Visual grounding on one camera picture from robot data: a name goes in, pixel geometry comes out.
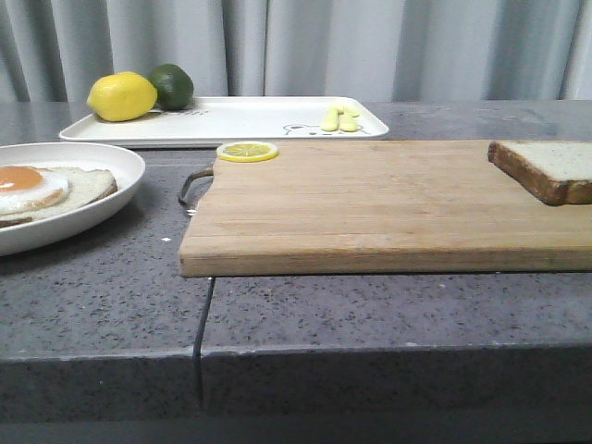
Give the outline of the fried egg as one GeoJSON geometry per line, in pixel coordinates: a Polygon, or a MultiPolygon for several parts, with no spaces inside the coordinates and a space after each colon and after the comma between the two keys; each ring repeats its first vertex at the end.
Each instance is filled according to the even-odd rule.
{"type": "Polygon", "coordinates": [[[1,215],[59,204],[69,195],[66,176],[33,166],[1,167],[1,215]]]}

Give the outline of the yellow plastic fork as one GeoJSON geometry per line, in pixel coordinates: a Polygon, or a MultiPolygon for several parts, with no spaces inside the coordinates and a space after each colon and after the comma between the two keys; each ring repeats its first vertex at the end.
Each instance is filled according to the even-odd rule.
{"type": "Polygon", "coordinates": [[[336,131],[339,129],[339,115],[343,113],[343,105],[332,104],[327,108],[320,128],[322,131],[336,131]]]}

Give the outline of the white rectangular bear tray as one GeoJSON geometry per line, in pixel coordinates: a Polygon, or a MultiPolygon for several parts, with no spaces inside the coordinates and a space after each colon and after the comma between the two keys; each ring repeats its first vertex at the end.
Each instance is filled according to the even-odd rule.
{"type": "Polygon", "coordinates": [[[67,142],[102,142],[147,148],[216,147],[234,141],[384,139],[389,127],[349,97],[198,97],[183,111],[152,110],[143,117],[108,122],[94,114],[62,129],[67,142]],[[331,107],[353,114],[356,131],[322,130],[331,107]]]}

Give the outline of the lemon slice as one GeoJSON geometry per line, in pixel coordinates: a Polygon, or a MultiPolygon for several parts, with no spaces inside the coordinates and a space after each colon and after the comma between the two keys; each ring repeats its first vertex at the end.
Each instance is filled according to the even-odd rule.
{"type": "Polygon", "coordinates": [[[237,163],[262,162],[271,160],[278,154],[279,149],[270,142],[229,142],[216,148],[216,156],[219,159],[237,163]]]}

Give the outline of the green lime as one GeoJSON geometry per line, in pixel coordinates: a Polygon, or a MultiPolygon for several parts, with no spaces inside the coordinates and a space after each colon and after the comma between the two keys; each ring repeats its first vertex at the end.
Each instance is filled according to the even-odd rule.
{"type": "Polygon", "coordinates": [[[192,102],[193,82],[178,65],[164,64],[154,68],[149,81],[157,90],[156,102],[162,110],[182,110],[192,102]]]}

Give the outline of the white round plate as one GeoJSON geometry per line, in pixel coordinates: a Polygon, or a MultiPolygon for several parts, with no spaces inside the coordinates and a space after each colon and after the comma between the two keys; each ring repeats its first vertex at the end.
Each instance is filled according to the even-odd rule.
{"type": "Polygon", "coordinates": [[[117,191],[81,208],[39,221],[1,229],[1,254],[22,253],[62,241],[96,226],[121,210],[139,189],[144,160],[134,152],[92,142],[36,142],[1,148],[1,164],[78,167],[110,171],[117,191]]]}

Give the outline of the yellow lemon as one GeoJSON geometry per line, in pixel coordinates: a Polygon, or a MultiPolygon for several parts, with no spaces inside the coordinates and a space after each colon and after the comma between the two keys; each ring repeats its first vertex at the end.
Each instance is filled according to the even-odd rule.
{"type": "Polygon", "coordinates": [[[142,117],[155,105],[157,89],[144,76],[125,71],[104,76],[90,89],[87,105],[100,118],[120,122],[142,117]]]}

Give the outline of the grey pleated curtain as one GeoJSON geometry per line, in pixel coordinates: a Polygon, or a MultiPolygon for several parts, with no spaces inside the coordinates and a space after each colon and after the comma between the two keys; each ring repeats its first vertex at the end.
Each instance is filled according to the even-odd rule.
{"type": "Polygon", "coordinates": [[[586,100],[587,1],[5,1],[1,98],[173,63],[200,95],[586,100]]]}

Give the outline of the wooden cutting board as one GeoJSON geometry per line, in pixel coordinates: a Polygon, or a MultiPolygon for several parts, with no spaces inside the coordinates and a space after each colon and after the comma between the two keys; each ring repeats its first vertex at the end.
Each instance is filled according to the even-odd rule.
{"type": "Polygon", "coordinates": [[[487,142],[282,142],[216,160],[179,248],[186,277],[581,271],[591,209],[548,206],[487,142]]]}

